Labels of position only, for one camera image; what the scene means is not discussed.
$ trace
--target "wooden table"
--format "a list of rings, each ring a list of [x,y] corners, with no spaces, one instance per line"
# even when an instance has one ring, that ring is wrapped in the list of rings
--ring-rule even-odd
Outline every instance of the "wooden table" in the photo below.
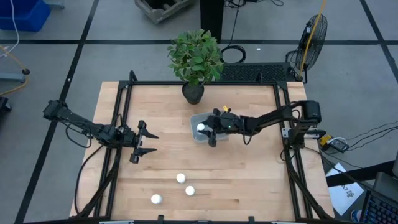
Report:
[[[95,123],[111,122],[117,87],[118,82],[102,84]],[[306,99],[302,83],[288,83],[288,89],[291,101]],[[263,129],[248,146],[238,134],[229,135],[228,141],[219,141],[216,148],[194,142],[190,117],[213,108],[221,109],[223,105],[232,108],[235,114],[246,116],[260,116],[276,109],[271,86],[206,86],[198,105],[187,103],[181,86],[133,86],[127,125],[137,131],[138,121],[143,119],[147,129],[160,139],[144,140],[144,147],[158,151],[145,155],[137,165],[129,162],[132,149],[123,149],[112,219],[156,220],[158,215],[164,215],[165,220],[238,221],[252,215],[256,221],[294,220],[286,166],[279,157],[282,150],[279,125]],[[315,140],[306,140],[305,144],[317,148]],[[97,147],[98,143],[93,141],[85,158]],[[89,160],[82,172],[80,209],[98,188],[104,152]],[[333,215],[320,156],[306,149],[301,153],[308,189],[325,211]],[[186,175],[186,184],[177,183],[178,173]],[[192,197],[185,194],[188,185],[196,189]],[[162,195],[163,202],[152,204],[153,194]],[[101,214],[107,197],[106,192]],[[304,217],[302,200],[300,203]]]

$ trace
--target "concrete floor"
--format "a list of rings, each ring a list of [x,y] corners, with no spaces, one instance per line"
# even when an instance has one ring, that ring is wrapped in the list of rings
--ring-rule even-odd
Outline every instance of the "concrete floor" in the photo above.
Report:
[[[79,40],[93,2],[65,1],[65,9],[53,9],[40,32],[21,32],[21,39]],[[305,23],[318,13],[320,1],[284,2],[283,7],[273,5],[270,0],[247,3],[240,10],[234,39],[299,40]],[[398,25],[393,22],[398,19],[398,2],[366,2],[383,38],[398,40]],[[224,40],[231,36],[235,12],[230,8],[224,10]],[[323,14],[328,19],[327,40],[377,40],[359,0],[328,1]],[[154,25],[132,0],[99,0],[87,39],[168,40],[185,30],[199,29],[199,18],[198,2],[181,14]],[[5,39],[15,39],[15,33],[0,30],[0,44]],[[282,62],[285,53],[296,48],[283,44],[242,46],[247,52],[247,63]],[[85,45],[67,95],[69,107],[91,119],[101,82],[125,80],[131,69],[139,80],[176,80],[167,68],[170,59],[166,57],[166,47],[162,44]],[[8,96],[13,111],[0,124],[2,223],[15,220],[50,124],[42,118],[42,110],[48,100],[60,96],[76,48],[77,44],[21,44],[14,51],[32,73],[26,88]],[[398,58],[398,46],[389,45],[388,49]],[[234,61],[238,54],[228,51],[225,57],[227,61]],[[0,72],[19,70],[10,58],[0,58]],[[398,119],[397,80],[378,44],[325,45],[308,75],[307,96],[319,101],[322,107],[320,128],[334,136],[349,138]],[[0,90],[11,85],[14,84],[2,82]],[[358,166],[389,161],[398,150],[393,136],[396,133],[356,151],[335,156]],[[64,129],[59,126],[25,222],[68,217],[83,154],[84,150],[68,141]]]

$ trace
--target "green leaves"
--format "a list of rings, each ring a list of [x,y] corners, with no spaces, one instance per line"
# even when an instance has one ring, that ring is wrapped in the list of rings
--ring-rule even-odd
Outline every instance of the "green leaves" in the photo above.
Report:
[[[200,29],[184,32],[173,39],[172,44],[167,47],[168,57],[173,62],[169,68],[181,80],[197,85],[200,80],[209,83],[220,78],[222,54],[210,31]]]

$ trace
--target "potted plant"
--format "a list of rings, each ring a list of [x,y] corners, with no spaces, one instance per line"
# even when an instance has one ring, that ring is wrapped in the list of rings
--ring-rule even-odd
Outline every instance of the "potted plant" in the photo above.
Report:
[[[197,104],[205,92],[204,84],[220,78],[223,70],[221,50],[210,31],[203,29],[184,32],[167,47],[172,59],[170,68],[184,81],[182,94],[191,104]]]

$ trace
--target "white cable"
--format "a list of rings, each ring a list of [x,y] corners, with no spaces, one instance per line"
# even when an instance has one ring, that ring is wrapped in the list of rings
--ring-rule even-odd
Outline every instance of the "white cable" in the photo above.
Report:
[[[342,140],[344,140],[344,142],[346,142],[346,144],[348,144],[347,143],[347,140],[345,139],[345,138],[343,138],[343,137],[335,137],[335,138],[332,138],[331,140],[328,140],[326,143],[331,143],[332,141],[334,141],[335,139],[342,139]]]
[[[19,44],[19,33],[18,33],[18,29],[17,29],[17,24],[15,24],[14,3],[12,0],[10,0],[10,2],[11,2],[11,8],[12,8],[12,22],[14,23],[15,32],[17,33],[17,43],[13,47],[11,47],[10,50],[8,50],[8,53],[12,52],[12,50],[14,50],[14,48],[17,47],[17,45]],[[0,56],[0,58],[6,56],[8,53],[2,54]]]

